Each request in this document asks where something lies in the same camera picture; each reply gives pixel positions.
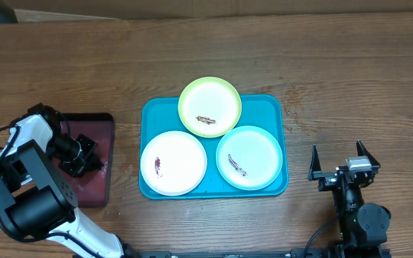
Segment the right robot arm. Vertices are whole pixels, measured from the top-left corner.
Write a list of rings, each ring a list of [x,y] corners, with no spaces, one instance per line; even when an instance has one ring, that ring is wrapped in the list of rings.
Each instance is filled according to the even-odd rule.
[[[330,191],[336,217],[324,224],[308,240],[304,257],[390,257],[381,245],[387,241],[391,212],[384,206],[365,203],[361,190],[374,182],[380,163],[367,151],[363,143],[356,142],[357,156],[347,158],[344,166],[324,173],[318,152],[313,146],[308,180],[318,182],[319,191]],[[339,223],[341,239],[325,249],[311,247],[315,238],[331,225]]]

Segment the white pink-rimmed plate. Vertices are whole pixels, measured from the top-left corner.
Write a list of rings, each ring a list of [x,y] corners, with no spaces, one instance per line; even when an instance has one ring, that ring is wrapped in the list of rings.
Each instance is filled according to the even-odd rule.
[[[193,135],[172,130],[157,135],[143,149],[143,180],[156,193],[180,196],[196,188],[207,170],[203,145]]]

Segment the yellow-green plate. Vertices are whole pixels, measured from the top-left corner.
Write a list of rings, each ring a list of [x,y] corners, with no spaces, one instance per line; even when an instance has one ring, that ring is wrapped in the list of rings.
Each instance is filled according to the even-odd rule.
[[[178,113],[184,127],[194,135],[216,138],[228,133],[238,123],[242,101],[228,81],[201,77],[181,92]]]

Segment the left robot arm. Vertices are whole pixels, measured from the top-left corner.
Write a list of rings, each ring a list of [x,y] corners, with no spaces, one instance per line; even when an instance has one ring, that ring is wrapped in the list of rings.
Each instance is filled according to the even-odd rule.
[[[57,242],[79,257],[138,257],[119,236],[102,230],[78,207],[62,176],[100,170],[97,143],[62,131],[67,118],[39,103],[5,126],[0,148],[0,229],[11,239]]]

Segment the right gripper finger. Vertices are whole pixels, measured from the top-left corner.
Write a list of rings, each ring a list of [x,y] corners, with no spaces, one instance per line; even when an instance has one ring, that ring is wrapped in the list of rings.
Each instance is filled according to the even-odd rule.
[[[360,140],[356,141],[356,150],[358,156],[366,156],[368,158],[372,168],[381,168],[381,164],[367,151]]]
[[[308,172],[308,180],[316,180],[319,173],[321,173],[321,164],[319,161],[316,145],[313,145],[310,169]]]

